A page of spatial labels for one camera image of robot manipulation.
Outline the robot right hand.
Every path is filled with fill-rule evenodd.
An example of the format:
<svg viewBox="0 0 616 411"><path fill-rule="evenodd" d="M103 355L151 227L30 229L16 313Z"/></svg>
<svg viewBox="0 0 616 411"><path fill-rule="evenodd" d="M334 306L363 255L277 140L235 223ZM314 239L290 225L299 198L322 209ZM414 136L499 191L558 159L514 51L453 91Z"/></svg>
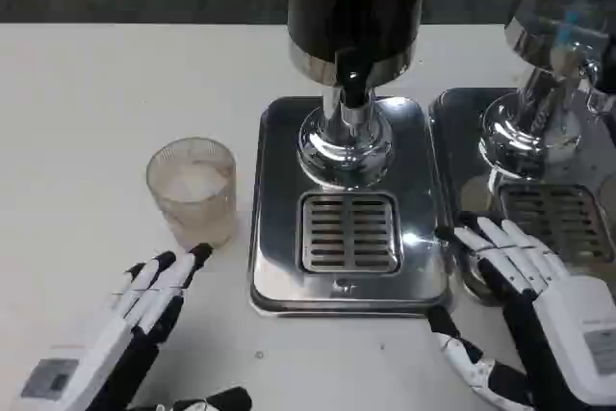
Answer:
<svg viewBox="0 0 616 411"><path fill-rule="evenodd" d="M572 273L514 221L470 215L438 238L465 247L502 308L523 369L465 339L447 308L426 317L451 368L499 410L612 410L615 300L607 284Z"/></svg>

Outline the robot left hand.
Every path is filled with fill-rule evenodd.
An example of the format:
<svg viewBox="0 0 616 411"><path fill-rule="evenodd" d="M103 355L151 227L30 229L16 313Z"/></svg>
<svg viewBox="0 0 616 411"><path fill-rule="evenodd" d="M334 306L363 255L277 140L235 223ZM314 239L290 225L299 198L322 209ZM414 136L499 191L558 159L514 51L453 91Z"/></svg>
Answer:
<svg viewBox="0 0 616 411"><path fill-rule="evenodd" d="M133 410L174 329L185 292L213 249L165 251L122 274L102 307L69 327L33 366L13 410Z"/></svg>

